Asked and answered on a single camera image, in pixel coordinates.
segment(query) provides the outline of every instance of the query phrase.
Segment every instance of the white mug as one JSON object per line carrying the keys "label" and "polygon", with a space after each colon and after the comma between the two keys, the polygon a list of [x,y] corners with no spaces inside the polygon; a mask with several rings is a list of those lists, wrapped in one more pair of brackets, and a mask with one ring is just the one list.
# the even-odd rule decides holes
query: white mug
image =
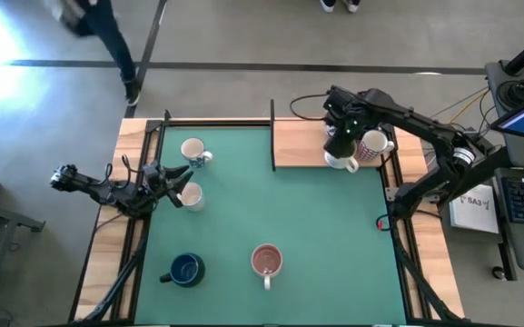
{"label": "white mug", "polygon": [[379,130],[371,130],[364,134],[359,144],[359,160],[371,161],[395,148],[395,143],[387,139],[387,135]]}
{"label": "white mug", "polygon": [[262,244],[253,250],[252,268],[255,273],[263,278],[263,288],[266,291],[270,290],[270,279],[280,272],[282,263],[282,253],[273,244]]}
{"label": "white mug", "polygon": [[345,169],[350,173],[356,173],[359,170],[359,162],[354,159],[354,156],[345,158],[335,158],[332,154],[324,153],[326,163],[334,169]]}
{"label": "white mug", "polygon": [[181,144],[181,154],[192,168],[201,168],[213,160],[213,154],[205,151],[205,144],[198,138],[190,138]]}
{"label": "white mug", "polygon": [[336,127],[334,127],[332,125],[325,124],[324,125],[324,132],[326,132],[326,135],[328,137],[333,137],[334,134],[336,133]]}
{"label": "white mug", "polygon": [[180,200],[183,206],[192,212],[201,211],[205,206],[203,190],[198,183],[187,183],[181,192]]}

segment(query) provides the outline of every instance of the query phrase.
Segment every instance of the wheel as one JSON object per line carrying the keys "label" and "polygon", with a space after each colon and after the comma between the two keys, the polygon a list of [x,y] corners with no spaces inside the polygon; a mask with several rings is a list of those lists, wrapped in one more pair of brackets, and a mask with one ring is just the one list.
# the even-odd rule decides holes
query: wheel
{"label": "wheel", "polygon": [[491,275],[494,276],[495,279],[499,279],[501,281],[506,280],[506,274],[504,273],[504,268],[502,267],[493,267],[491,269]]}

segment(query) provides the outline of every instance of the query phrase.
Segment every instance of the mug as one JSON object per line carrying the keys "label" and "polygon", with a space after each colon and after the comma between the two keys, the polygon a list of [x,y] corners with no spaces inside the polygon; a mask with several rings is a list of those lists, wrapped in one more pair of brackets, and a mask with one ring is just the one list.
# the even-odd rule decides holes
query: mug
{"label": "mug", "polygon": [[273,244],[262,244],[253,250],[252,268],[263,278],[263,288],[270,290],[270,279],[282,268],[282,253]]}
{"label": "mug", "polygon": [[202,168],[213,159],[213,154],[205,151],[205,144],[198,138],[190,138],[181,144],[181,154],[192,168]]}
{"label": "mug", "polygon": [[203,190],[198,183],[189,182],[181,192],[181,203],[192,212],[198,212],[205,206]]}
{"label": "mug", "polygon": [[159,278],[160,282],[174,282],[181,287],[194,287],[205,276],[205,263],[195,253],[183,253],[174,258],[171,270]]}
{"label": "mug", "polygon": [[325,124],[324,125],[324,132],[326,132],[326,135],[328,137],[333,137],[334,134],[336,133],[336,127],[333,126],[333,125]]}
{"label": "mug", "polygon": [[324,153],[324,160],[334,169],[348,170],[350,173],[356,173],[359,170],[359,162],[354,159],[354,155],[350,157],[335,158],[332,154]]}
{"label": "mug", "polygon": [[371,161],[381,154],[392,151],[395,143],[387,139],[387,135],[379,130],[371,130],[364,134],[359,144],[359,160]]}

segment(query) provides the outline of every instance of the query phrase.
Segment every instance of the mug handle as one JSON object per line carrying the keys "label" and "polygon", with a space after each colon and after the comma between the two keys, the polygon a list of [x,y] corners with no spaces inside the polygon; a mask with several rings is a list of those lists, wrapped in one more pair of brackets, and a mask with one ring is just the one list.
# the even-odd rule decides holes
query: mug handle
{"label": "mug handle", "polygon": [[201,155],[205,157],[206,163],[209,163],[211,160],[213,160],[213,154],[210,153],[209,151],[203,151]]}
{"label": "mug handle", "polygon": [[266,291],[270,290],[270,276],[264,276],[263,277],[263,288]]}
{"label": "mug handle", "polygon": [[173,277],[171,277],[171,274],[169,272],[159,277],[159,282],[171,282],[172,280]]}
{"label": "mug handle", "polygon": [[395,148],[395,143],[393,141],[387,142],[387,147],[382,151],[384,154],[387,152],[391,152]]}
{"label": "mug handle", "polygon": [[346,163],[346,169],[351,173],[356,173],[359,170],[359,162],[354,157],[349,158]]}

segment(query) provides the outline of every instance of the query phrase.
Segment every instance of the jeans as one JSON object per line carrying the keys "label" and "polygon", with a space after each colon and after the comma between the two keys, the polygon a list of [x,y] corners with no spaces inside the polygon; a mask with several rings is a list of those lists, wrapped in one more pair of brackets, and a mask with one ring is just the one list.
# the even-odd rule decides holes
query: jeans
{"label": "jeans", "polygon": [[[333,6],[334,4],[336,4],[336,0],[322,0],[322,1],[327,6]],[[351,3],[353,5],[358,5],[360,2],[361,2],[361,0],[351,0]]]}
{"label": "jeans", "polygon": [[90,30],[102,40],[114,62],[120,68],[123,82],[134,80],[136,67],[114,18],[112,0],[98,0],[96,5],[90,5],[88,0],[77,0],[77,3],[84,9],[84,20]]}

